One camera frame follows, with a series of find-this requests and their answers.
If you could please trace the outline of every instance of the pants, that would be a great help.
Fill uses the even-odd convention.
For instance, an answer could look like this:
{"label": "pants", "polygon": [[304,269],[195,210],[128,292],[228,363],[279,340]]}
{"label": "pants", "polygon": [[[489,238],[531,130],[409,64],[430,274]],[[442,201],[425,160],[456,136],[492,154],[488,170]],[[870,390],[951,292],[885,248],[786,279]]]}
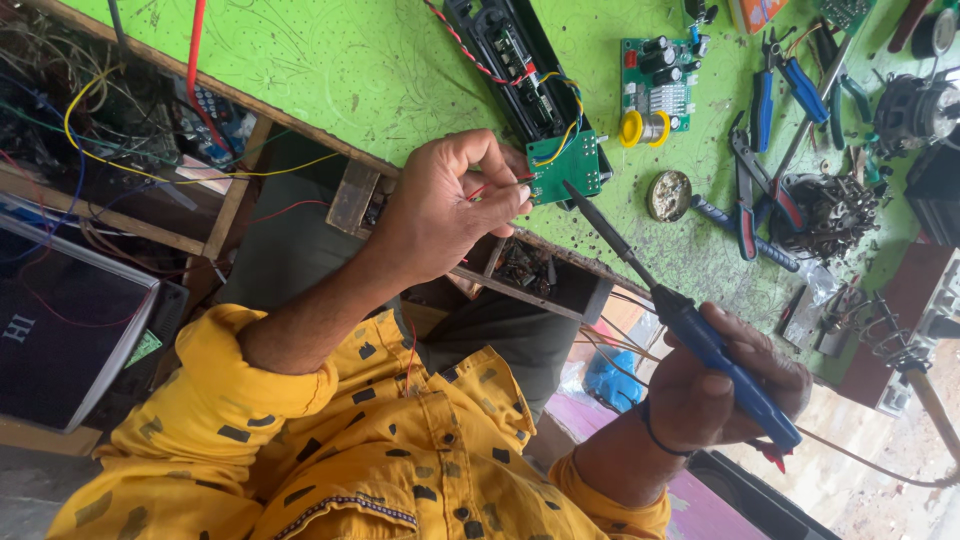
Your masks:
{"label": "pants", "polygon": [[[290,163],[276,156],[272,166],[293,166],[303,155]],[[296,174],[276,175],[266,182],[253,218],[302,200],[332,201],[333,195],[332,188]],[[269,312],[353,257],[363,240],[327,225],[326,212],[323,205],[300,205],[251,225],[220,293],[221,302]],[[400,299],[393,298],[385,307],[394,310],[400,331],[412,337],[400,312]],[[578,321],[486,289],[428,335],[418,336],[417,353],[433,374],[490,345],[510,365],[537,422],[557,391],[579,328]]]}

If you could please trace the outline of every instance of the green workbench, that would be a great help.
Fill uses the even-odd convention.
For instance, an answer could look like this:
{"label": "green workbench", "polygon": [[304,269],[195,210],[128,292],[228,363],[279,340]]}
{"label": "green workbench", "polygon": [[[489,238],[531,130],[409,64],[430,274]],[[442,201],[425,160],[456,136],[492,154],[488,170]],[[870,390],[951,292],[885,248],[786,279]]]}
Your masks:
{"label": "green workbench", "polygon": [[[771,331],[796,293],[797,278],[769,260],[740,259],[733,237],[694,211],[675,224],[654,221],[645,195],[660,171],[684,171],[695,193],[721,209],[733,201],[732,158],[726,133],[734,116],[748,109],[752,74],[760,68],[760,35],[742,36],[732,25],[727,2],[716,23],[702,32],[712,36],[710,51],[693,88],[697,111],[689,133],[671,136],[660,148],[624,149],[616,139],[620,119],[620,39],[684,37],[679,0],[549,1],[533,0],[540,23],[566,74],[583,90],[586,114],[599,134],[614,177],[594,201],[638,248],[651,272],[699,301],[713,300],[739,313],[762,331]],[[64,4],[110,24],[107,2],[64,0]],[[193,15],[192,0],[119,0],[128,35],[180,61],[186,61]],[[774,19],[778,33],[789,26],[805,29],[809,2],[794,0]],[[881,93],[873,73],[928,74],[932,61],[914,61],[909,46],[889,55],[885,46],[906,0],[881,1],[855,37],[848,55],[851,75],[872,100]],[[818,71],[806,44],[799,57],[814,83]],[[954,47],[941,68],[957,64]],[[206,74],[252,97],[322,128],[344,142],[402,166],[411,150],[427,140],[470,128],[507,130],[482,75],[463,57],[450,35],[419,0],[209,0],[199,61]],[[844,126],[860,142],[871,130],[858,123],[845,98]],[[775,75],[774,124],[770,150],[763,156],[773,173],[799,121],[800,107],[789,87]],[[808,141],[794,158],[791,172],[817,172],[822,160],[830,171],[846,167],[827,134],[816,133],[818,151]],[[833,267],[841,279],[862,275],[867,287],[881,286],[896,271],[919,225],[900,196],[911,160],[892,162],[896,199],[879,210],[882,230],[861,242],[849,266]],[[631,271],[591,234],[578,212],[549,205],[518,220],[548,240],[606,262],[624,276]],[[874,238],[878,252],[870,250]],[[876,258],[871,272],[866,258]],[[801,355],[823,380],[839,382],[848,360]]]}

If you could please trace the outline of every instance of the twisted red and black wire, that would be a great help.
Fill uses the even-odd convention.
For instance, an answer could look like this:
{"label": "twisted red and black wire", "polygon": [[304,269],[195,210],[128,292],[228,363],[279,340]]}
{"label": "twisted red and black wire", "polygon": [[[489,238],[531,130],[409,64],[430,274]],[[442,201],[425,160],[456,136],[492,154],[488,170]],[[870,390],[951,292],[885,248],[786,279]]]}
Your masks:
{"label": "twisted red and black wire", "polygon": [[487,67],[484,66],[484,64],[480,63],[480,61],[477,60],[476,57],[474,57],[470,53],[470,51],[467,50],[467,46],[464,44],[463,40],[460,39],[460,36],[457,34],[457,31],[453,30],[453,26],[450,25],[449,21],[446,20],[446,17],[444,16],[444,14],[441,13],[440,10],[438,10],[437,7],[433,5],[433,2],[430,2],[430,0],[423,0],[423,3],[426,4],[426,7],[429,8],[430,11],[433,12],[433,14],[437,15],[437,18],[439,18],[440,22],[444,24],[444,26],[446,27],[446,30],[450,32],[450,34],[457,40],[457,43],[460,44],[460,50],[463,51],[465,55],[467,55],[467,58],[469,58],[470,61],[473,62],[473,65],[475,65],[476,68],[479,69],[480,71],[487,74],[487,76],[490,77],[490,79],[495,83],[498,83],[501,85],[516,86],[520,84],[520,81],[523,81],[523,79],[529,77],[530,75],[534,74],[537,71],[533,63],[530,62],[530,63],[527,63],[526,73],[524,73],[523,75],[517,76],[516,79],[513,79],[512,81],[506,81],[504,79],[500,79],[496,75],[493,75],[493,73],[489,69],[487,69]]}

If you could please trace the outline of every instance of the solder wire spool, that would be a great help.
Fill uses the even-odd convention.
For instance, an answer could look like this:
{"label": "solder wire spool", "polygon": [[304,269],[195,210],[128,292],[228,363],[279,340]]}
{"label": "solder wire spool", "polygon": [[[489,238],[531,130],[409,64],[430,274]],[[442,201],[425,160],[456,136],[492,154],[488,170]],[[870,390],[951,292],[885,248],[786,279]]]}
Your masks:
{"label": "solder wire spool", "polygon": [[662,110],[644,114],[630,110],[620,118],[620,144],[633,148],[639,142],[645,142],[657,148],[670,135],[670,117]]}

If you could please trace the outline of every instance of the small circuit board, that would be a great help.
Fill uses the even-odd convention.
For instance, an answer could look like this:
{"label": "small circuit board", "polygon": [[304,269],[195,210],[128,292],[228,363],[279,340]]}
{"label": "small circuit board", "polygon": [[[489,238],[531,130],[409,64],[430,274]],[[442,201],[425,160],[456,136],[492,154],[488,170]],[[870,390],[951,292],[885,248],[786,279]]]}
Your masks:
{"label": "small circuit board", "polygon": [[577,138],[557,158],[546,165],[534,165],[534,156],[552,156],[563,137],[538,140],[527,145],[527,161],[534,179],[530,181],[530,199],[534,206],[558,203],[570,199],[564,180],[573,184],[584,195],[600,192],[600,161],[596,132],[580,132]]}
{"label": "small circuit board", "polygon": [[828,21],[848,34],[856,34],[876,0],[815,0],[814,4]]}
{"label": "small circuit board", "polygon": [[643,44],[649,38],[628,37],[621,40],[620,74],[623,108],[621,114],[636,110],[650,114],[662,110],[671,118],[678,118],[676,127],[671,132],[686,132],[690,130],[690,114],[695,111],[695,104],[690,101],[690,87],[697,84],[697,74],[687,72],[683,66],[697,61],[693,57],[693,43],[688,39],[668,39],[670,46],[676,52],[676,63],[681,69],[680,80],[666,85],[656,86],[654,74],[644,73],[638,60],[642,60]]}

